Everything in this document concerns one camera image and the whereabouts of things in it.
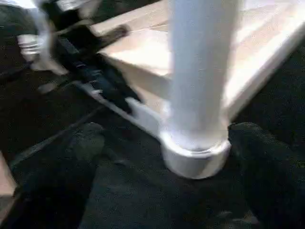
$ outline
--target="black fabric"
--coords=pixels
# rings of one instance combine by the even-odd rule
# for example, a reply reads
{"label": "black fabric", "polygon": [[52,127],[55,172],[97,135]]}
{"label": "black fabric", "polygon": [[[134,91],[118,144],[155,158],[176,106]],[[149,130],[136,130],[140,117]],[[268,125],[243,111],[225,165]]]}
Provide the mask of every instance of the black fabric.
{"label": "black fabric", "polygon": [[92,20],[95,23],[105,21],[157,1],[159,0],[102,0]]}
{"label": "black fabric", "polygon": [[270,229],[305,228],[305,154],[251,123],[230,126],[246,199]]}
{"label": "black fabric", "polygon": [[260,228],[233,158],[213,178],[187,180],[165,167],[156,139],[118,115],[91,121],[105,128],[106,147],[80,228]]}
{"label": "black fabric", "polygon": [[15,206],[0,228],[77,228],[104,147],[102,132],[89,123],[46,147],[16,190]]}

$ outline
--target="white metal pole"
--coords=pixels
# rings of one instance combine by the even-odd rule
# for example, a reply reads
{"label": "white metal pole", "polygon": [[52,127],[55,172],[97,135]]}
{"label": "white metal pole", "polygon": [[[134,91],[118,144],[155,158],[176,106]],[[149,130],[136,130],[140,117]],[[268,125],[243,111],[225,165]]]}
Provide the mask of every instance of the white metal pole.
{"label": "white metal pole", "polygon": [[204,178],[221,168],[229,148],[221,99],[238,0],[171,2],[173,82],[163,155],[177,174]]}

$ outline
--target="pole foot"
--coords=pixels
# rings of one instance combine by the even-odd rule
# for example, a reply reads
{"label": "pole foot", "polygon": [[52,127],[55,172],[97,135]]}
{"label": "pole foot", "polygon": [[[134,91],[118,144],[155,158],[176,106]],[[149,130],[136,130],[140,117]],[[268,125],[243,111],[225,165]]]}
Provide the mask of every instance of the pole foot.
{"label": "pole foot", "polygon": [[161,131],[163,159],[175,174],[188,179],[203,179],[219,172],[230,151],[227,136],[204,151],[191,151],[177,145],[166,130]]}

